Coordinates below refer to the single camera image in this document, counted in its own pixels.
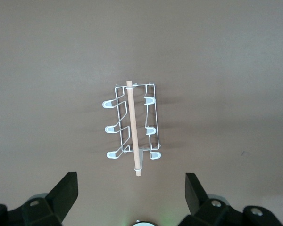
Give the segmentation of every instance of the white rack bracket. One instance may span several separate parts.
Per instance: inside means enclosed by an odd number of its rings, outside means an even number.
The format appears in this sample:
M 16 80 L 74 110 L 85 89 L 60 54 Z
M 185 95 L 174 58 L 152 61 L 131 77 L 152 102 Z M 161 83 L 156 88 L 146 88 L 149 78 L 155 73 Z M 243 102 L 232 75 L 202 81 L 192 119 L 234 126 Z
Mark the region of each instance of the white rack bracket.
M 136 130 L 136 119 L 135 119 L 135 107 L 134 107 L 134 96 L 133 89 L 135 87 L 144 88 L 144 105 L 146 106 L 146 115 L 145 115 L 145 133 L 144 135 L 149 138 L 149 146 L 139 147 L 138 146 L 138 138 L 137 138 L 137 130 Z M 149 88 L 153 89 L 153 93 L 149 93 Z M 106 133 L 118 133 L 120 136 L 120 147 L 115 150 L 107 153 L 107 157 L 110 159 L 118 159 L 122 153 L 133 152 L 134 153 L 134 162 L 135 167 L 134 170 L 137 176 L 142 174 L 142 160 L 144 151 L 150 152 L 150 158 L 152 160 L 159 159 L 161 157 L 160 152 L 157 150 L 160 148 L 159 136 L 158 136 L 158 123 L 157 123 L 157 109 L 156 109 L 156 94 L 155 94 L 155 84 L 132 84 L 132 81 L 127 81 L 126 86 L 118 86 L 115 87 L 115 97 L 114 99 L 107 100 L 103 102 L 104 108 L 116 108 L 118 114 L 118 122 L 115 125 L 109 125 L 105 127 Z M 121 115 L 120 107 L 125 107 L 124 115 Z M 153 116 L 153 114 L 149 114 L 149 108 L 155 112 L 154 122 L 155 125 L 148 125 L 149 115 Z M 122 126 L 122 120 L 130 115 L 130 125 L 125 127 Z M 127 131 L 127 138 L 124 139 L 123 132 Z M 157 141 L 157 145 L 152 147 L 152 140 L 155 139 Z

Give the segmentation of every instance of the white wire rack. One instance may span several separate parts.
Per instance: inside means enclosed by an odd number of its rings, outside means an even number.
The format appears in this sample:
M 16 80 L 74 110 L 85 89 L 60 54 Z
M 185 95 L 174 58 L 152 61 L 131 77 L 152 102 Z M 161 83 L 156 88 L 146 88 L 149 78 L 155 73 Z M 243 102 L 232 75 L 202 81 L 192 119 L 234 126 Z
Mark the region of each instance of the white wire rack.
M 146 115 L 145 115 L 145 133 L 144 136 L 148 137 L 149 139 L 149 146 L 138 148 L 139 153 L 139 162 L 140 162 L 140 169 L 137 169 L 136 167 L 134 170 L 136 173 L 142 170 L 142 161 L 143 161 L 143 152 L 149 151 L 150 152 L 150 158 L 152 160 L 159 159 L 161 157 L 160 152 L 157 152 L 157 150 L 160 148 L 159 143 L 159 136 L 158 136 L 158 123 L 157 123 L 157 109 L 156 109 L 156 94 L 155 94 L 155 84 L 149 83 L 149 84 L 133 84 L 131 87 L 128 86 L 115 86 L 115 98 L 111 100 L 107 100 L 103 102 L 104 108 L 116 108 L 117 114 L 118 114 L 118 122 L 115 125 L 110 125 L 105 127 L 106 133 L 118 133 L 120 136 L 120 147 L 116 149 L 115 151 L 111 151 L 107 153 L 107 157 L 110 159 L 118 159 L 123 153 L 133 152 L 135 151 L 133 149 L 133 145 L 129 144 L 129 140 L 131 138 L 131 134 L 134 133 L 134 131 L 131 131 L 131 126 L 125 126 L 122 127 L 122 120 L 128 115 L 128 102 L 127 100 L 124 100 L 126 97 L 125 89 L 133 89 L 135 87 L 142 87 L 144 88 L 144 105 L 146 107 Z M 124 106 L 125 113 L 124 115 L 121 115 L 121 109 L 120 107 Z M 149 108 L 152 107 L 152 110 L 155 112 L 155 118 L 152 119 L 152 121 L 155 122 L 155 125 L 148 125 L 148 119 L 149 117 L 153 116 L 153 114 L 149 114 Z M 123 132 L 126 130 L 127 137 L 123 137 Z M 155 140 L 155 147 L 153 147 L 152 140 Z

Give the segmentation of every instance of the screw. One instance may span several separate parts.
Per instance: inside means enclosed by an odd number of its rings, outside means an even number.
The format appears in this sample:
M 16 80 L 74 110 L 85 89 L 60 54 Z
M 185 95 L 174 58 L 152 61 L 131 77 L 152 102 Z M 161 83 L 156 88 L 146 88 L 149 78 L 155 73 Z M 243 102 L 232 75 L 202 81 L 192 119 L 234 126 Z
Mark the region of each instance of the screw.
M 30 206 L 36 206 L 39 204 L 39 201 L 38 200 L 35 200 L 35 201 L 32 201 L 29 205 Z
M 263 215 L 262 211 L 259 210 L 258 208 L 251 208 L 250 211 L 256 216 L 262 216 Z
M 215 207 L 221 207 L 221 203 L 217 200 L 213 200 L 212 205 L 215 206 Z

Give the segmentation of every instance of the gray surface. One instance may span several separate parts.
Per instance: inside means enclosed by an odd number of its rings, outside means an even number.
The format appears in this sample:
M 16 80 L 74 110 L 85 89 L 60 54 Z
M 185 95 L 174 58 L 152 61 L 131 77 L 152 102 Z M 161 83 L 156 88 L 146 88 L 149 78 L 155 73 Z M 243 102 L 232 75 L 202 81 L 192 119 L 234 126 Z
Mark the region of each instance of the gray surface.
M 162 158 L 118 145 L 102 101 L 157 85 Z M 234 208 L 283 222 L 283 1 L 0 0 L 0 203 L 13 209 L 77 171 L 64 225 L 175 226 L 184 174 Z

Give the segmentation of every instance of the wooden dowel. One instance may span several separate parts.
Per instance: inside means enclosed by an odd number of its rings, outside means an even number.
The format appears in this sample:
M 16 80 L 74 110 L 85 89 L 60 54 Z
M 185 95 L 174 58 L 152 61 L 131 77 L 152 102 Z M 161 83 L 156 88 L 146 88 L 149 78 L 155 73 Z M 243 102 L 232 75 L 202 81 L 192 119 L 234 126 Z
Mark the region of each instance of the wooden dowel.
M 135 169 L 141 169 L 140 153 L 138 148 L 138 138 L 137 138 L 137 128 L 136 128 L 136 117 L 135 117 L 135 106 L 134 106 L 134 95 L 132 81 L 127 81 L 127 94 L 128 94 L 128 105 L 129 105 L 129 115 L 131 124 L 131 134 L 132 134 L 132 144 L 134 153 L 134 163 Z M 136 175 L 139 177 L 142 175 L 141 171 L 136 171 Z

